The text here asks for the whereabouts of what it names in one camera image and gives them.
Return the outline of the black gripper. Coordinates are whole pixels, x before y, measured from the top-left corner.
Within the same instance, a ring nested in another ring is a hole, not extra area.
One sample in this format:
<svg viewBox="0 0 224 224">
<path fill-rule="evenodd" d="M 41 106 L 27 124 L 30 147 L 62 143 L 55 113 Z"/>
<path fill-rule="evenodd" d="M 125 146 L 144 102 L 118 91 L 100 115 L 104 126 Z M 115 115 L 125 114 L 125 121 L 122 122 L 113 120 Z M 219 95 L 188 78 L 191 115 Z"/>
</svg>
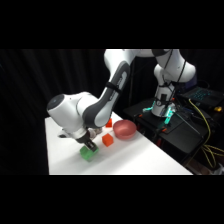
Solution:
<svg viewBox="0 0 224 224">
<path fill-rule="evenodd" d="M 88 130 L 81 138 L 77 140 L 78 143 L 83 143 L 89 150 L 97 150 L 97 145 L 93 142 L 96 137 L 94 130 Z"/>
</svg>

